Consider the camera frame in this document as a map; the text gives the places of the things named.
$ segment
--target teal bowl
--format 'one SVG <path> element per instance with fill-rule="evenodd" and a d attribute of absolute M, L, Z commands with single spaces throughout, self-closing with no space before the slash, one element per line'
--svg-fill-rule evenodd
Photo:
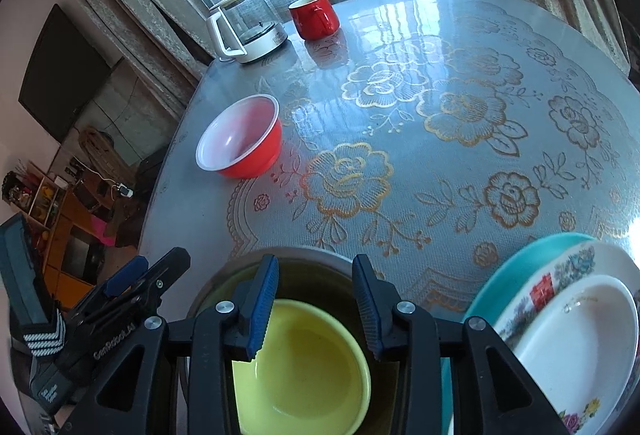
<path fill-rule="evenodd" d="M 480 316 L 494 325 L 502 311 L 522 286 L 538 269 L 558 258 L 566 250 L 586 240 L 594 240 L 584 233 L 558 233 L 540 238 L 511 256 L 482 287 L 465 312 L 465 320 Z M 447 434 L 453 414 L 451 366 L 448 359 L 442 364 L 442 432 Z"/>

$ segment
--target television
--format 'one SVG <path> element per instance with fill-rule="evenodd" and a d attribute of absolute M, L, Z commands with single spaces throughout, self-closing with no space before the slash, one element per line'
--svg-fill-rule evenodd
<path fill-rule="evenodd" d="M 18 101 L 63 142 L 109 74 L 106 61 L 55 4 L 31 53 Z"/>

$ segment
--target metal bolt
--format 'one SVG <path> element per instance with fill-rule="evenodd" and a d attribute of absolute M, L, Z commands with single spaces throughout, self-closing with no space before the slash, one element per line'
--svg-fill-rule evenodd
<path fill-rule="evenodd" d="M 400 301 L 396 305 L 398 312 L 402 314 L 413 314 L 415 312 L 415 305 L 410 301 Z"/>
<path fill-rule="evenodd" d="M 473 330 L 484 330 L 486 327 L 486 321 L 478 316 L 473 316 L 472 318 L 469 318 L 469 326 Z"/>
<path fill-rule="evenodd" d="M 160 325 L 162 325 L 162 319 L 158 316 L 149 316 L 145 320 L 145 328 L 149 330 L 156 330 Z"/>
<path fill-rule="evenodd" d="M 221 314 L 229 314 L 233 309 L 235 309 L 235 307 L 234 303 L 229 300 L 219 301 L 216 303 L 216 310 Z"/>

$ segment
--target red mug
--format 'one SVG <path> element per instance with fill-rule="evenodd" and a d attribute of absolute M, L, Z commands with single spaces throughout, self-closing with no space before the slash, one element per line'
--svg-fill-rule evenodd
<path fill-rule="evenodd" d="M 340 28 L 329 0 L 298 0 L 289 6 L 289 12 L 303 40 L 320 40 Z"/>

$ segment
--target table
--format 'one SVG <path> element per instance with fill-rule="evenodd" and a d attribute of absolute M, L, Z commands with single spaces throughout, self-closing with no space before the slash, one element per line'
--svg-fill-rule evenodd
<path fill-rule="evenodd" d="M 278 245 L 367 253 L 403 299 L 460 319 L 502 261 L 584 231 L 640 255 L 640 98 L 600 50 L 525 0 L 350 0 L 341 29 L 254 64 L 215 61 L 164 162 L 140 253 L 191 269 L 181 319 L 230 259 Z M 273 168 L 196 166 L 207 125 L 255 93 L 280 104 Z"/>

